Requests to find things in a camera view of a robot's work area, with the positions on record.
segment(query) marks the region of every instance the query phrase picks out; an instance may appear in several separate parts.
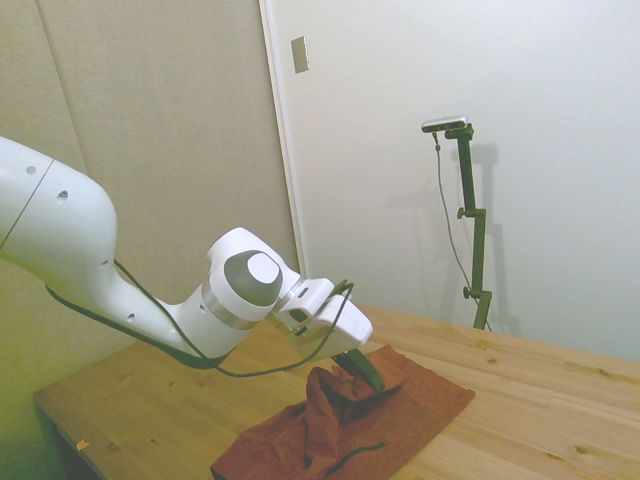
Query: brown towel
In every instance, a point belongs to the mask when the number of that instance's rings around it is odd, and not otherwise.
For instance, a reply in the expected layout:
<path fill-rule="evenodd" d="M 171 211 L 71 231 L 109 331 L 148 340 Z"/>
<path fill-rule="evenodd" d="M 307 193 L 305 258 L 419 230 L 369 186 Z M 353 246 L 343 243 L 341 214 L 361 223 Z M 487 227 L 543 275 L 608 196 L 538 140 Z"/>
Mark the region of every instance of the brown towel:
<path fill-rule="evenodd" d="M 339 367 L 314 368 L 307 401 L 240 434 L 211 466 L 216 480 L 385 480 L 469 404 L 475 392 L 385 346 L 368 355 L 377 393 Z"/>

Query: wooden table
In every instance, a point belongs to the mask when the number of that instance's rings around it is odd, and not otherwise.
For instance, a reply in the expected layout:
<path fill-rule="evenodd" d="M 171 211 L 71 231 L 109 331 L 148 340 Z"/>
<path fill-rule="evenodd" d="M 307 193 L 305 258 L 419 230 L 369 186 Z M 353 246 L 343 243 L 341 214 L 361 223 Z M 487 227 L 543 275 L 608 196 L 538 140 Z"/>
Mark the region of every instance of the wooden table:
<path fill-rule="evenodd" d="M 640 479 L 640 364 L 362 309 L 375 328 L 363 350 L 390 343 L 477 392 L 394 480 Z M 225 367 L 253 371 L 297 360 L 263 324 Z M 211 480 L 209 465 L 240 432 L 305 399 L 315 365 L 332 362 L 233 379 L 138 343 L 35 396 L 100 478 Z"/>

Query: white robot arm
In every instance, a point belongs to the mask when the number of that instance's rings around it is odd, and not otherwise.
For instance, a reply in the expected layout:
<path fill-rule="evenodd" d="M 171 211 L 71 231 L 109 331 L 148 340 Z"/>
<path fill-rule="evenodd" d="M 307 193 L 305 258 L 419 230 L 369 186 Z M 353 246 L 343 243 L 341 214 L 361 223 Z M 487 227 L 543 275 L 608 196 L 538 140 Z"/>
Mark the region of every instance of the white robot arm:
<path fill-rule="evenodd" d="M 49 292 L 85 315 L 162 348 L 182 363 L 211 368 L 267 315 L 276 316 L 301 356 L 312 353 L 344 309 L 315 358 L 363 345 L 369 320 L 326 279 L 307 280 L 247 230 L 220 237 L 208 253 L 209 278 L 184 302 L 156 302 L 116 270 L 116 214 L 93 180 L 0 137 L 0 258 L 40 278 Z"/>

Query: screw hole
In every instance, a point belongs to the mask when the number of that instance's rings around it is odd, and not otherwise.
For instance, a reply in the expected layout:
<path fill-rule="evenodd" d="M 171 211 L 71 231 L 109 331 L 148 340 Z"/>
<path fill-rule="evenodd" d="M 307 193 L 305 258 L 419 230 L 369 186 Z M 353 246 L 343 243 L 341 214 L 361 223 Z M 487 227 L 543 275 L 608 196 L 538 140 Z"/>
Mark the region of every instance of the screw hole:
<path fill-rule="evenodd" d="M 67 198 L 69 198 L 69 192 L 67 192 L 66 190 L 61 191 L 58 194 L 58 199 L 56 200 L 58 205 L 64 203 L 67 201 Z"/>

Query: cable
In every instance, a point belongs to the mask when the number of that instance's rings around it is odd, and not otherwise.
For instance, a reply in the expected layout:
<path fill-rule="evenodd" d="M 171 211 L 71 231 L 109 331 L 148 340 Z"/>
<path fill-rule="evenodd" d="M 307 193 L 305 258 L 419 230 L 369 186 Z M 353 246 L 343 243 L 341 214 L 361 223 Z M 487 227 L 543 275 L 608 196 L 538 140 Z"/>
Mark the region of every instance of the cable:
<path fill-rule="evenodd" d="M 436 155 L 438 156 L 438 187 L 440 188 L 440 198 L 442 199 L 442 208 L 444 209 L 444 218 L 447 220 L 447 233 L 449 234 L 449 243 L 451 244 L 451 249 L 453 250 L 453 255 L 456 257 L 456 262 L 458 264 L 458 267 L 460 267 L 460 271 L 462 272 L 462 275 L 464 276 L 464 281 L 467 284 L 467 288 L 469 290 L 471 290 L 471 282 L 469 282 L 469 277 L 467 276 L 467 272 L 465 271 L 464 267 L 462 266 L 462 262 L 460 261 L 460 257 L 458 256 L 458 250 L 456 249 L 456 245 L 453 242 L 453 234 L 451 233 L 451 221 L 449 220 L 449 209 L 447 208 L 447 202 L 444 199 L 444 191 L 442 188 L 442 166 L 441 166 L 441 160 L 440 160 L 440 143 L 438 142 L 438 134 L 437 132 L 431 132 L 433 135 L 433 139 L 436 142 Z M 478 299 L 473 298 L 473 301 L 476 302 L 476 306 L 478 305 Z M 489 324 L 489 320 L 486 320 L 487 323 L 487 327 L 489 328 L 490 332 L 493 332 L 493 330 L 491 329 L 491 325 Z"/>
<path fill-rule="evenodd" d="M 178 325 L 178 322 L 176 322 L 176 320 L 169 313 L 169 311 L 153 295 L 151 295 L 140 284 L 140 282 L 138 282 L 135 279 L 135 277 L 131 273 L 129 273 L 129 271 L 120 262 L 118 262 L 117 260 L 114 259 L 113 263 L 115 264 L 116 267 L 118 267 L 122 271 L 122 273 L 124 273 L 127 276 L 127 278 L 129 280 L 131 280 L 131 282 L 133 282 L 133 284 L 140 290 L 140 292 L 142 292 L 142 294 L 145 297 L 147 297 L 149 300 L 151 300 L 151 302 L 153 302 L 153 304 L 156 305 L 165 314 L 165 316 L 169 319 L 169 321 L 171 322 L 173 327 L 176 329 L 176 331 L 178 332 L 180 337 L 185 341 L 185 343 L 187 345 L 189 345 L 189 347 L 191 347 L 191 349 L 194 352 L 196 352 L 198 354 L 198 356 L 200 356 L 200 358 L 205 360 L 207 363 L 209 363 L 211 365 L 212 368 L 215 368 L 220 373 L 222 373 L 224 375 L 227 375 L 229 377 L 235 377 L 235 378 L 257 377 L 257 376 L 260 376 L 260 375 L 268 375 L 270 373 L 282 372 L 282 371 L 285 371 L 285 370 L 291 370 L 292 368 L 299 367 L 300 365 L 303 365 L 303 364 L 309 362 L 313 357 L 315 357 L 318 354 L 318 352 L 322 349 L 324 344 L 327 343 L 327 340 L 329 340 L 329 336 L 333 333 L 333 330 L 335 329 L 335 327 L 336 327 L 336 325 L 338 323 L 338 320 L 340 319 L 340 315 L 342 314 L 342 310 L 344 310 L 344 307 L 345 307 L 345 305 L 347 303 L 347 300 L 349 299 L 349 296 L 351 295 L 351 292 L 353 291 L 353 286 L 354 286 L 353 283 L 347 283 L 346 280 L 345 280 L 345 281 L 341 282 L 340 284 L 338 284 L 336 286 L 336 288 L 334 288 L 334 291 L 332 292 L 332 295 L 342 294 L 343 292 L 347 292 L 347 293 L 346 293 L 346 295 L 344 295 L 344 300 L 342 301 L 342 304 L 340 305 L 340 308 L 338 309 L 338 313 L 336 314 L 336 318 L 334 319 L 333 323 L 329 327 L 329 331 L 326 333 L 326 335 L 324 336 L 324 338 L 322 339 L 320 344 L 316 347 L 316 349 L 310 355 L 308 355 L 307 357 L 303 358 L 299 362 L 292 363 L 292 364 L 289 364 L 289 365 L 285 365 L 283 367 L 276 367 L 276 368 L 271 368 L 271 369 L 268 369 L 268 370 L 262 370 L 262 371 L 258 371 L 258 372 L 236 373 L 236 372 L 230 372 L 228 370 L 225 370 L 224 368 L 220 367 L 219 365 L 215 365 L 213 362 L 211 362 L 211 359 L 209 357 L 207 357 L 198 347 L 196 347 L 193 344 L 193 342 L 189 339 L 189 337 L 187 337 L 187 335 L 182 331 L 182 329 Z"/>

